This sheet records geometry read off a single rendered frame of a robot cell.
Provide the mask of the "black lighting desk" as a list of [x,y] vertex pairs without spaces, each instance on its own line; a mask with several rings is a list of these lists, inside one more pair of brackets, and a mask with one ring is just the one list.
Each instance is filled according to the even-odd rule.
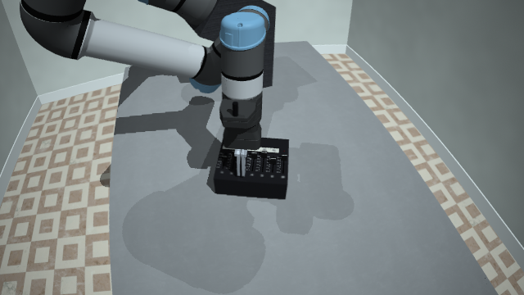
[[235,148],[224,138],[215,168],[215,193],[243,197],[286,199],[289,139],[261,138],[260,149],[247,150],[245,176],[237,176]]

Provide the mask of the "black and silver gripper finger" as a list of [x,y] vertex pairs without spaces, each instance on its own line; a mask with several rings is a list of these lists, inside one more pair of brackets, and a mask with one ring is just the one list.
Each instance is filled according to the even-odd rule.
[[247,155],[247,150],[246,149],[242,149],[242,151],[241,151],[241,157],[242,157],[241,176],[245,176],[245,173],[246,173],[246,155]]
[[237,157],[237,175],[241,176],[241,162],[242,162],[241,149],[235,148],[234,156]]

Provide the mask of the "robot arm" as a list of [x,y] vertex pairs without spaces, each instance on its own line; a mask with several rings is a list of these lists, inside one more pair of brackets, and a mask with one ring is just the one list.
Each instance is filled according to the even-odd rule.
[[[217,2],[138,1],[177,13],[193,25],[202,23]],[[240,81],[263,73],[265,34],[269,30],[269,16],[263,8],[246,6],[225,16],[219,37],[208,48],[97,19],[92,11],[84,10],[85,3],[86,0],[21,0],[20,18],[38,44],[61,57],[93,57],[187,77],[202,93],[213,93],[221,85],[221,73]]]

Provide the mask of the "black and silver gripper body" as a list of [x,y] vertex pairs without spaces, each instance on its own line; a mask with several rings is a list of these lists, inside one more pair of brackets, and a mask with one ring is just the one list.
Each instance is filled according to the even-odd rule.
[[226,148],[260,149],[263,73],[258,79],[243,80],[249,82],[233,82],[221,73],[219,116],[225,127],[223,137]]

